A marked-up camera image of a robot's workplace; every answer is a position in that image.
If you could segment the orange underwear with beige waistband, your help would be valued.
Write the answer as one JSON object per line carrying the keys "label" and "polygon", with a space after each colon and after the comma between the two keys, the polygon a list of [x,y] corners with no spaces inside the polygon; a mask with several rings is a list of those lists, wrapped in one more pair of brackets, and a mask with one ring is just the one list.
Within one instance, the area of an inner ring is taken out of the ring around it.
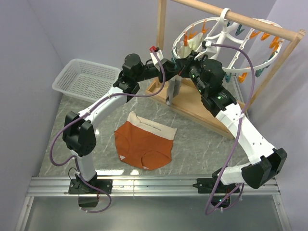
{"label": "orange underwear with beige waistband", "polygon": [[120,161],[133,167],[155,170],[171,162],[177,129],[148,120],[131,111],[116,131],[115,147]]}

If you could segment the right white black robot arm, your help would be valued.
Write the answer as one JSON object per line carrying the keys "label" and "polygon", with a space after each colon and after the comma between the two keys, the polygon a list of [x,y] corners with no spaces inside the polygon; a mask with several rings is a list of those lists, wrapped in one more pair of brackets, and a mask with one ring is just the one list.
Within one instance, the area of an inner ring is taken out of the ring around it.
{"label": "right white black robot arm", "polygon": [[220,193],[235,183],[258,189],[274,178],[281,171],[287,153],[283,148],[275,148],[258,132],[236,99],[223,87],[225,72],[221,62],[206,55],[198,59],[197,53],[192,52],[186,58],[176,59],[175,63],[179,76],[193,82],[203,106],[235,137],[249,160],[247,164],[226,166],[214,172],[213,189]]}

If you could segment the white oval clip hanger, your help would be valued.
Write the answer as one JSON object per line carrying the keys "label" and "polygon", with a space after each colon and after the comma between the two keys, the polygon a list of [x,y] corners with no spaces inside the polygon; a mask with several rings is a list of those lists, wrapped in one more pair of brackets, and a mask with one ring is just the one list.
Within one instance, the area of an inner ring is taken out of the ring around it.
{"label": "white oval clip hanger", "polygon": [[[219,16],[200,19],[188,25],[180,35],[178,35],[172,45],[173,58],[180,59],[178,50],[183,45],[185,33],[187,33],[188,39],[191,39],[198,33],[203,33],[202,42],[204,40],[211,40],[215,42],[215,44],[234,46],[242,51],[245,49],[247,43],[260,39],[261,41],[268,40],[269,46],[265,49],[266,60],[260,64],[255,64],[254,70],[256,72],[261,72],[268,68],[278,57],[284,39],[268,32],[263,32],[259,29],[228,20],[226,15],[230,11],[229,8],[224,8]],[[201,54],[207,54],[210,59],[217,60],[221,59],[223,56],[221,49],[221,47],[217,47],[216,53],[205,52],[202,49],[201,43],[195,52],[199,53],[197,57],[201,57]]]}

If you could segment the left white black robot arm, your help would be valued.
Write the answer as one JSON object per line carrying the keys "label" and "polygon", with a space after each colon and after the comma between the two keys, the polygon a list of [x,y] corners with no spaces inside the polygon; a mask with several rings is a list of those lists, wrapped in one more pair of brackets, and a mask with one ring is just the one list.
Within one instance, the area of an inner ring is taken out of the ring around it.
{"label": "left white black robot arm", "polygon": [[151,60],[142,63],[140,56],[125,57],[122,70],[108,92],[87,109],[70,112],[65,117],[63,141],[71,151],[77,172],[72,181],[74,194],[110,193],[110,183],[98,179],[94,168],[92,151],[96,146],[95,129],[115,109],[137,97],[139,82],[158,77],[161,83],[178,74],[174,61],[163,58],[159,52],[151,54]]}

